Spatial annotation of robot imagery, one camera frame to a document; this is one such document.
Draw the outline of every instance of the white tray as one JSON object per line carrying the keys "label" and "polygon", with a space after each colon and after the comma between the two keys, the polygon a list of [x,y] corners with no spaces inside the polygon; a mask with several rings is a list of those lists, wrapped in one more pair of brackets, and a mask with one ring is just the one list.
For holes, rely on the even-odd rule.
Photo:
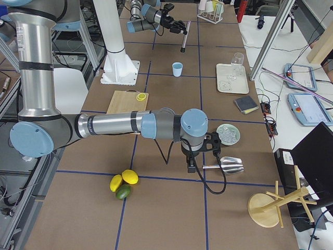
{"label": "white tray", "polygon": [[227,76],[232,73],[232,70],[233,68],[230,64],[216,65],[218,91],[222,93],[248,94],[249,86],[244,66],[241,67],[241,74],[231,81]]}

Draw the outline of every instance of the white table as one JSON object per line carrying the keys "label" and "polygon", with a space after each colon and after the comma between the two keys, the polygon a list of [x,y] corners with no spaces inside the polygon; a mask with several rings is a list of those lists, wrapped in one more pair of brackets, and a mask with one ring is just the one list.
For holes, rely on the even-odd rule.
{"label": "white table", "polygon": [[[247,57],[249,60],[250,67],[253,67],[255,60],[258,57],[260,49],[268,35],[268,32],[274,22],[275,17],[265,17],[265,24],[261,30],[257,29],[258,20],[257,16],[243,16],[242,22],[239,24],[239,28],[242,32],[244,39],[244,46],[246,49]],[[302,50],[296,50],[292,52],[280,51],[277,49],[285,49],[288,51],[299,49],[307,46],[307,41],[302,35],[300,29],[294,24],[294,32],[290,32],[290,19],[285,24],[284,28],[280,30],[277,38],[275,39],[272,48],[270,49],[263,67],[269,69],[277,74],[284,72],[284,66],[286,63],[293,63],[299,56]],[[328,81],[328,77],[320,65],[310,64],[306,56],[311,51],[307,48],[306,51],[297,60],[297,64],[309,65],[314,69],[315,79]],[[333,85],[330,83],[317,82],[318,91],[317,93],[333,100]],[[296,119],[287,101],[289,93],[298,93],[301,91],[293,90],[288,88],[281,79],[277,79],[268,73],[261,73],[255,79],[255,86],[258,94],[267,95],[271,101],[278,100],[280,96],[280,102],[271,103],[272,117],[277,121],[278,136],[275,136],[274,140],[271,141],[273,151],[278,148],[293,149],[312,129],[313,127],[304,127]],[[263,98],[263,101],[268,101],[267,97],[258,95],[259,100]],[[330,107],[329,104],[323,102],[325,107]],[[329,220],[333,220],[332,216],[327,212],[325,216]],[[317,229],[315,235],[319,237],[319,240],[313,240],[311,249],[332,249],[333,246],[333,224],[326,223],[327,230]],[[307,249],[310,236],[313,229],[306,230],[304,232],[298,232],[295,229],[296,237],[298,240],[300,249]]]}

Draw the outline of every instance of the red fire extinguisher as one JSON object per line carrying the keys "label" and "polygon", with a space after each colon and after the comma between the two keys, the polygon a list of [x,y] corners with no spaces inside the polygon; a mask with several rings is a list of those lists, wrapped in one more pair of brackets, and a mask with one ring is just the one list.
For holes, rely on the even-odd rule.
{"label": "red fire extinguisher", "polygon": [[238,23],[241,22],[243,15],[245,13],[246,10],[246,6],[248,5],[248,0],[241,0],[240,4],[239,4],[239,10],[237,13],[237,21]]}

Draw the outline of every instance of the clear glass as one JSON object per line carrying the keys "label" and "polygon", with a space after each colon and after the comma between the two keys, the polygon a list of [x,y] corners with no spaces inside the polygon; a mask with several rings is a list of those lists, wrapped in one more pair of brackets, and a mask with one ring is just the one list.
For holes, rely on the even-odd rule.
{"label": "clear glass", "polygon": [[244,62],[244,55],[242,53],[235,53],[233,59],[231,60],[231,66],[233,68],[233,72],[227,76],[229,80],[236,80],[237,76],[241,74],[241,66]]}

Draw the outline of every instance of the sticker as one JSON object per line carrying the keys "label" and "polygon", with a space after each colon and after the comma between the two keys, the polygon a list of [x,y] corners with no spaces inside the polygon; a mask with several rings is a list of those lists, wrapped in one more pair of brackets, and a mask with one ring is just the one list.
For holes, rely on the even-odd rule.
{"label": "sticker", "polygon": [[292,156],[291,156],[290,152],[282,151],[282,155],[283,155],[283,161],[285,162],[285,164],[287,164],[287,165],[294,165],[293,164],[293,159],[292,159]]}
{"label": "sticker", "polygon": [[18,51],[25,51],[24,28],[16,27],[17,47]]}

